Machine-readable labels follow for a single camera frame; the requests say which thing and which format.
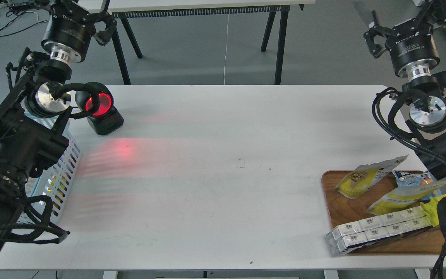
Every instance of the table surface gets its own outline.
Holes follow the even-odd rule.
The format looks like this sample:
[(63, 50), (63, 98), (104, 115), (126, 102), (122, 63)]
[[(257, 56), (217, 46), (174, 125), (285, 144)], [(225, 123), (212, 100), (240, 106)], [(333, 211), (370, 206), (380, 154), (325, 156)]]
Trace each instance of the table surface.
[[(110, 0), (110, 12), (201, 9), (216, 7), (250, 7), (264, 5), (313, 4), (315, 0)], [(103, 0), (79, 0), (79, 5), (97, 12)]]
[[(435, 255), (333, 257), (324, 239), (330, 230), (324, 172), (405, 154), (398, 169), (424, 170), (371, 116), (383, 86), (108, 87), (123, 127), (97, 136), (86, 120), (70, 124), (83, 158), (58, 225), (71, 235), (61, 244), (7, 243), (0, 270), (435, 263)], [(392, 101), (382, 105), (388, 113)]]

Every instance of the blue snack bag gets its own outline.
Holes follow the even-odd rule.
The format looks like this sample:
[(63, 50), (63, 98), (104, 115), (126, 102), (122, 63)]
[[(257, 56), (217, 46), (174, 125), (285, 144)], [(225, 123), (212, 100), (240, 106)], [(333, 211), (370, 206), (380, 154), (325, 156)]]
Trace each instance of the blue snack bag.
[[(414, 186), (414, 185), (426, 185), (436, 181), (436, 178), (432, 176), (429, 171), (423, 173), (410, 173), (403, 171), (392, 171), (397, 180), (398, 187), (406, 187), (406, 186)], [(430, 197), (432, 196), (441, 196), (440, 189), (436, 189), (430, 194), (419, 199), (422, 203), (428, 203), (430, 201)]]

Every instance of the white plastic basket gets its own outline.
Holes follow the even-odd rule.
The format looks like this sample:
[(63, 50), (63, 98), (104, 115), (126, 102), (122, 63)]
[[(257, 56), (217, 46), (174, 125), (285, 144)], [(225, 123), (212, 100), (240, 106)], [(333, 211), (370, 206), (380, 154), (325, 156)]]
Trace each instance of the white plastic basket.
[[(55, 118), (37, 118), (29, 113), (25, 115), (41, 125), (51, 128), (56, 120)], [(69, 146), (63, 153), (60, 160), (52, 167), (45, 170), (38, 178), (29, 178), (25, 184), (25, 192), (27, 196), (46, 195), (53, 200), (53, 212), (51, 214), (51, 222), (57, 224), (60, 220), (65, 203), (69, 196), (73, 178), (75, 177), (78, 164), (80, 162), (81, 153), (75, 138), (69, 133), (68, 125), (63, 135), (69, 139)], [(34, 203), (32, 206), (41, 213), (44, 211), (44, 203)], [(26, 214), (22, 214), (19, 223), (33, 223)]]

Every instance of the snack bag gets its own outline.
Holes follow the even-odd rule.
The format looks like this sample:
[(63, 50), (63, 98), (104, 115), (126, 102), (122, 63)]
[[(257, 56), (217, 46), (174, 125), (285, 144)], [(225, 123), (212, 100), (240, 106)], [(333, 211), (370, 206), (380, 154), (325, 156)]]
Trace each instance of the snack bag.
[(439, 225), (437, 204), (444, 196), (446, 196), (446, 194), (442, 196), (434, 196), (430, 198), (429, 203), (421, 203), (421, 208), (423, 208), (424, 212), (426, 212), (426, 215), (428, 216), (431, 225), (434, 227), (437, 227)]
[(347, 198), (359, 198), (362, 194), (382, 180), (396, 166), (407, 159), (408, 155), (396, 157), (380, 163), (361, 165), (347, 174), (335, 189)]
[(432, 180), (432, 182), (428, 184), (426, 184), (426, 182), (423, 182), (423, 185), (414, 183), (414, 185), (411, 186), (403, 186), (393, 189), (391, 192), (375, 201), (368, 208), (367, 212), (375, 215), (383, 215), (404, 210), (411, 207), (411, 205), (420, 198), (431, 194), (433, 191), (446, 184), (446, 180)]
[[(433, 177), (429, 171), (423, 173), (410, 173), (394, 170), (392, 173), (395, 175), (395, 178), (397, 179), (397, 186), (399, 187), (426, 185), (436, 181), (435, 177)], [(419, 201), (422, 203), (427, 203), (430, 201), (430, 197), (432, 196), (441, 196), (440, 189), (438, 188), (430, 194), (423, 196), (419, 199)]]

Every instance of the red light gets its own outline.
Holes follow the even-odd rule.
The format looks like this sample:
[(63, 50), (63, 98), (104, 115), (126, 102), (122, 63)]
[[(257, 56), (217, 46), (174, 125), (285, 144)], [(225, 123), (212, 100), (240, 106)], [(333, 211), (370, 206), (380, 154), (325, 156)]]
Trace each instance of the red light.
[[(107, 113), (108, 110), (110, 110), (113, 101), (110, 95), (101, 92), (99, 93), (99, 103), (99, 109), (93, 113), (92, 116), (101, 116), (104, 113)], [(90, 109), (92, 109), (92, 97), (85, 103), (85, 110), (88, 111)]]

